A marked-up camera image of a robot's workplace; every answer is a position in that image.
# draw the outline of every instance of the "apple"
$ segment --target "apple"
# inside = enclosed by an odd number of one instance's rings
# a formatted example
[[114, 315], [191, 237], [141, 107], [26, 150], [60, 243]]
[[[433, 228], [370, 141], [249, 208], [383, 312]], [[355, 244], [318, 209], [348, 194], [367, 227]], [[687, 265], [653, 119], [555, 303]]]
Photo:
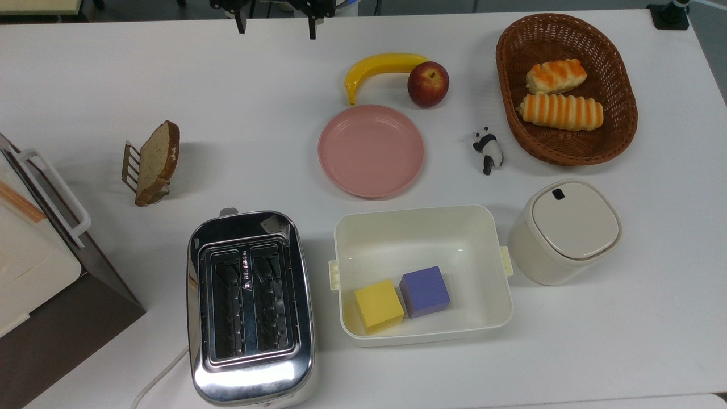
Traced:
[[427, 61], [411, 70], [406, 88], [415, 104], [422, 108], [432, 108], [447, 95], [449, 74], [443, 66]]

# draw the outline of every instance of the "toy panda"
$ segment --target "toy panda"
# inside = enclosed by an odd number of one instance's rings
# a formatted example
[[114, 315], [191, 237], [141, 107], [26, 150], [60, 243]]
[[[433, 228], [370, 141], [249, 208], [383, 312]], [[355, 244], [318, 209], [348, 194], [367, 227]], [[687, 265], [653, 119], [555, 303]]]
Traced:
[[502, 165], [502, 151], [500, 151], [497, 145], [497, 138], [491, 133], [487, 135], [481, 135], [479, 132], [473, 132], [472, 136], [475, 138], [475, 142], [472, 146], [477, 152], [485, 154], [482, 172], [485, 175], [489, 175], [493, 167], [500, 167]]

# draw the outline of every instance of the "box handle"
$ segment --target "box handle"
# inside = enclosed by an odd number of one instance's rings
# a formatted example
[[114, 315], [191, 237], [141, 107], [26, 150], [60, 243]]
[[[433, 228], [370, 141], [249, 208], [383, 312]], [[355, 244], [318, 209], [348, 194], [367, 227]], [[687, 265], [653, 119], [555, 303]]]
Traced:
[[331, 279], [331, 291], [338, 291], [341, 288], [341, 275], [338, 272], [338, 260], [328, 262], [328, 275]]
[[513, 262], [510, 260], [510, 251], [507, 246], [500, 246], [500, 258], [502, 258], [502, 266], [505, 268], [505, 276], [513, 275]]
[[[73, 242], [75, 242], [76, 245], [82, 248], [84, 244], [81, 242], [81, 235], [85, 233], [86, 230], [88, 230], [88, 228], [91, 226], [91, 217], [89, 216], [89, 213], [86, 211], [86, 209], [84, 209], [84, 207], [81, 205], [76, 196], [73, 194], [71, 189], [68, 188], [68, 185], [65, 183], [65, 181], [60, 177], [58, 171], [56, 171], [56, 169], [36, 149], [26, 149], [19, 154], [16, 154], [15, 152], [11, 153], [15, 157], [15, 160], [17, 160], [17, 163], [23, 169], [25, 174], [31, 180], [33, 186], [36, 187], [36, 190], [43, 197], [43, 200], [45, 200], [45, 202], [48, 204], [50, 210], [56, 215], [57, 219], [60, 221], [60, 224], [71, 236]], [[53, 204], [53, 202], [46, 194], [45, 190], [43, 190], [43, 188], [40, 186], [40, 183], [38, 183], [38, 181], [36, 180], [35, 176], [33, 176], [28, 167], [25, 165], [25, 161], [30, 161], [30, 159], [34, 157], [40, 159], [42, 164], [45, 166], [44, 174], [46, 175], [46, 177], [48, 177], [48, 181], [53, 185], [53, 187], [58, 189], [61, 197], [68, 205], [68, 208], [71, 209], [71, 212], [80, 220], [76, 226], [71, 227], [68, 221], [60, 214], [58, 208], [55, 207], [55, 204]]]

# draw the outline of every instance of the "white table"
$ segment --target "white table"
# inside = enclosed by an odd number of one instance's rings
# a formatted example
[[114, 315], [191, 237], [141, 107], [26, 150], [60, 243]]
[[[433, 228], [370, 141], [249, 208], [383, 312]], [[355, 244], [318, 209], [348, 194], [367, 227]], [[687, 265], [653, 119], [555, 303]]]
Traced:
[[551, 403], [548, 405], [509, 406], [508, 409], [724, 409], [722, 398], [714, 394], [644, 397], [640, 399], [597, 400], [592, 402]]
[[[505, 121], [494, 50], [523, 13], [0, 27], [0, 132], [37, 147], [87, 206], [92, 235], [148, 313], [29, 408], [126, 408], [187, 342], [185, 272], [193, 230], [224, 207], [279, 210], [298, 225], [322, 370], [301, 408], [466, 408], [699, 394], [727, 389], [727, 108], [694, 32], [657, 31], [648, 11], [574, 12], [624, 58], [639, 107], [635, 139], [592, 167], [526, 154]], [[427, 147], [419, 179], [388, 200], [358, 199], [318, 165], [319, 132], [346, 108], [343, 77], [378, 52], [444, 65], [449, 95], [414, 106], [406, 75], [370, 79], [360, 103], [409, 116]], [[165, 119], [182, 132], [172, 194], [133, 205], [124, 141]], [[506, 156], [481, 173], [471, 132], [488, 126]], [[350, 213], [481, 204], [501, 243], [526, 200], [583, 178], [618, 209], [617, 251], [562, 287], [510, 278], [515, 313], [477, 339], [361, 349], [329, 290], [335, 223]], [[187, 362], [142, 402], [208, 408]]]

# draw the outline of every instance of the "foam block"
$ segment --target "foam block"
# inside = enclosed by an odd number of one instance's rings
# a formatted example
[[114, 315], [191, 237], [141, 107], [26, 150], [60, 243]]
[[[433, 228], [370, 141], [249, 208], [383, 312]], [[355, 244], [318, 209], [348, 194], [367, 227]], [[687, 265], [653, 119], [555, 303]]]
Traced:
[[363, 328], [367, 335], [378, 333], [394, 325], [401, 324], [404, 310], [394, 290], [394, 283], [387, 279], [353, 292], [356, 308], [361, 315]]
[[399, 289], [409, 318], [442, 311], [449, 305], [449, 294], [439, 266], [404, 274]]

